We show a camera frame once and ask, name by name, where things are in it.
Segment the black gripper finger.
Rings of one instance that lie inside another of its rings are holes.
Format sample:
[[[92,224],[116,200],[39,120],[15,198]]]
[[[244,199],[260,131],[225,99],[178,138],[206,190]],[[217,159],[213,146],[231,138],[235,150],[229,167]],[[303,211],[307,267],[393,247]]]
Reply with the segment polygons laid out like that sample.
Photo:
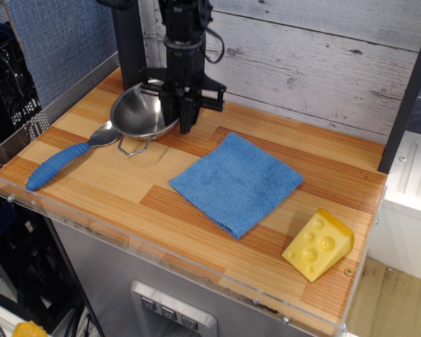
[[[196,98],[185,97],[180,99],[180,132],[187,134],[195,125],[201,103]]]
[[[161,112],[165,125],[170,125],[180,118],[180,104],[178,102],[179,96],[174,93],[161,89],[159,93],[159,100],[161,102]]]

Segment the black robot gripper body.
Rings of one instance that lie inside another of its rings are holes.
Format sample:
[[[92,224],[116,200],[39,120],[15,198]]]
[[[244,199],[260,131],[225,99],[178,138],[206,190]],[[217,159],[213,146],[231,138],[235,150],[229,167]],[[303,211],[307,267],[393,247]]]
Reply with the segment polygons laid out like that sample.
[[[187,43],[164,40],[166,47],[165,67],[142,67],[139,72],[148,79],[158,79],[175,88],[189,88],[189,93],[198,93],[204,107],[222,111],[226,86],[208,77],[205,70],[206,41],[195,40]]]

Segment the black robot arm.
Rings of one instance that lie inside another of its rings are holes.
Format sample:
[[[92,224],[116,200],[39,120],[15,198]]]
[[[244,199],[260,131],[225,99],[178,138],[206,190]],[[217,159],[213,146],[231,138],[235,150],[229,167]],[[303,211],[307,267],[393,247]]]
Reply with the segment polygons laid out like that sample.
[[[150,79],[161,80],[157,88],[164,121],[180,122],[180,132],[187,134],[197,122],[202,107],[221,111],[227,87],[208,77],[205,62],[218,63],[206,55],[206,33],[221,39],[208,25],[213,21],[213,7],[209,1],[160,1],[159,9],[166,34],[165,67],[143,67],[140,73]]]

